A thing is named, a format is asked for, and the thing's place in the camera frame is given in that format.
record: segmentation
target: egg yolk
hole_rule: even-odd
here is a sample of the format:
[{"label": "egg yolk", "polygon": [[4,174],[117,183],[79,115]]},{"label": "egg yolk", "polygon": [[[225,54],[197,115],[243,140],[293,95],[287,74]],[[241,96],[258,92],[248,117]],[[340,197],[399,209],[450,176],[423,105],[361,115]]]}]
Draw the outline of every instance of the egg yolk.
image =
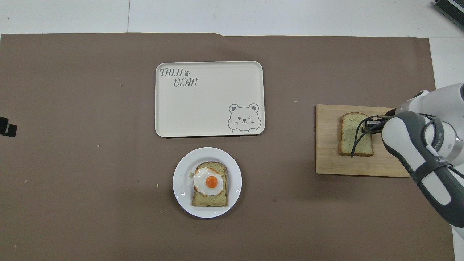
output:
[{"label": "egg yolk", "polygon": [[218,185],[218,179],[215,176],[209,176],[205,180],[206,186],[209,188],[215,188]]}]

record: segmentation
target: white table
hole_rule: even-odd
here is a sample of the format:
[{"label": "white table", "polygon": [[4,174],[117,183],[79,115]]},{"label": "white table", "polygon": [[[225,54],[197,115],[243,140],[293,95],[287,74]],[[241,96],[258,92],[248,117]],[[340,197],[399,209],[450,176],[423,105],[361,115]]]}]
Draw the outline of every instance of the white table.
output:
[{"label": "white table", "polygon": [[[464,82],[464,31],[431,0],[0,0],[0,33],[219,33],[430,38],[437,88]],[[455,236],[456,260],[464,241]]]}]

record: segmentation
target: plate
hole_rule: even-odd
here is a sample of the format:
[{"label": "plate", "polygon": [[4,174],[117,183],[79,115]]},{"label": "plate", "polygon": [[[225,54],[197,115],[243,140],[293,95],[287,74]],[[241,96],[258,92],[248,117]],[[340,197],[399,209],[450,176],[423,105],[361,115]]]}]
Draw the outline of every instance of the plate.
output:
[{"label": "plate", "polygon": [[[227,168],[227,207],[192,206],[193,178],[190,178],[190,172],[195,172],[198,165],[208,161],[222,163]],[[173,176],[173,190],[177,202],[188,213],[203,218],[217,217],[229,211],[237,202],[242,190],[242,173],[237,162],[227,152],[212,147],[199,148],[189,152],[177,164]]]},{"label": "plate", "polygon": [[156,68],[155,130],[159,136],[257,135],[264,127],[259,62],[163,63]]}]

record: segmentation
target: bear face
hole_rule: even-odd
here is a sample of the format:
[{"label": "bear face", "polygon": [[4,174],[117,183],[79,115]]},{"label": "bear face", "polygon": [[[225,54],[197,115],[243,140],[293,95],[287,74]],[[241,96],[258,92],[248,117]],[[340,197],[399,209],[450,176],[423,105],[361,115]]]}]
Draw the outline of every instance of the bear face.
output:
[{"label": "bear face", "polygon": [[257,104],[250,104],[248,107],[239,107],[232,104],[229,107],[231,113],[229,118],[229,128],[235,131],[258,131],[261,120],[258,116],[259,107]]}]

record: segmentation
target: slice of bread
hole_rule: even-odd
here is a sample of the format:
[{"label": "slice of bread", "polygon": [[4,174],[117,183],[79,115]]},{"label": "slice of bread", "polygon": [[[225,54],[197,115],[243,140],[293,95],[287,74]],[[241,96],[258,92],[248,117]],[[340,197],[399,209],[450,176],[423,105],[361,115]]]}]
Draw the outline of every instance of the slice of bread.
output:
[{"label": "slice of bread", "polygon": [[[340,127],[338,132],[338,154],[349,156],[351,150],[353,149],[354,144],[354,135],[356,134],[356,128],[359,123],[367,118],[366,114],[360,112],[350,112],[343,115],[340,118]],[[358,138],[361,136],[362,127],[365,126],[365,123],[360,127],[358,132]],[[356,149],[354,150],[355,156],[372,156],[374,155],[374,149],[372,147],[372,134],[366,134],[357,144]]]},{"label": "slice of bread", "polygon": [[205,196],[201,194],[200,192],[198,192],[194,186],[192,206],[216,206],[216,207],[227,206],[228,201],[227,201],[227,169],[226,167],[219,162],[210,161],[210,162],[205,162],[205,163],[198,165],[196,170],[199,170],[201,168],[211,168],[221,175],[222,180],[223,180],[222,191],[217,196]]}]

